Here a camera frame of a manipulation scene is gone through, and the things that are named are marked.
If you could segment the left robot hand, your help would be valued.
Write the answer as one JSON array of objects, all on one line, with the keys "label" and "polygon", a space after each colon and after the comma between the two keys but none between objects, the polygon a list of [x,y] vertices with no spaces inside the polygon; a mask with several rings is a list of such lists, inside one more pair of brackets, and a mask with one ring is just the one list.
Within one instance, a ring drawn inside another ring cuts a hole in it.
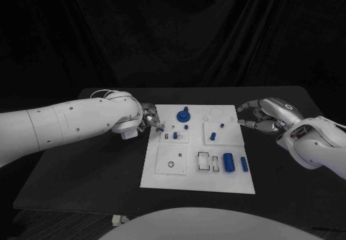
[{"label": "left robot hand", "polygon": [[140,105],[141,105],[143,116],[141,116],[140,125],[137,127],[137,131],[143,133],[146,128],[153,127],[156,132],[163,132],[166,126],[160,121],[156,105],[152,103],[141,103]]}]

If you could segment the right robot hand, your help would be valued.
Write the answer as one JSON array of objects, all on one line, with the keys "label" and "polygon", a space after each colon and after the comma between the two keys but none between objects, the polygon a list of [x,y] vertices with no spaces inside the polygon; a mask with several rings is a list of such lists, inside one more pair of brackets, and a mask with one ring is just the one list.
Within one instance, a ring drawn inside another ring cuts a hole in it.
[{"label": "right robot hand", "polygon": [[268,97],[244,103],[237,111],[252,109],[257,121],[239,119],[237,123],[265,134],[277,134],[290,130],[304,120],[299,109],[280,98]]}]

